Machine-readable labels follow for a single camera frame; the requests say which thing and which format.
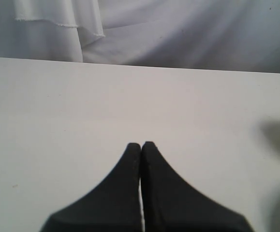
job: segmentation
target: white table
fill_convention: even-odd
[[[38,231],[128,142],[280,232],[280,74],[0,58],[0,232]]]

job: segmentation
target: table surface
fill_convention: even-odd
[[[280,74],[0,58],[0,232],[38,231],[129,142],[280,232]]]

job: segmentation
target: black rubber pad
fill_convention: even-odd
[[[138,191],[140,154],[140,145],[128,144],[110,174],[86,196],[51,215],[41,231],[142,231]]]
[[[153,142],[146,142],[142,147],[140,169],[146,232],[252,231],[242,215],[212,201],[185,182]]]

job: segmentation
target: white fabric backdrop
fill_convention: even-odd
[[[280,73],[280,0],[0,0],[0,57]]]

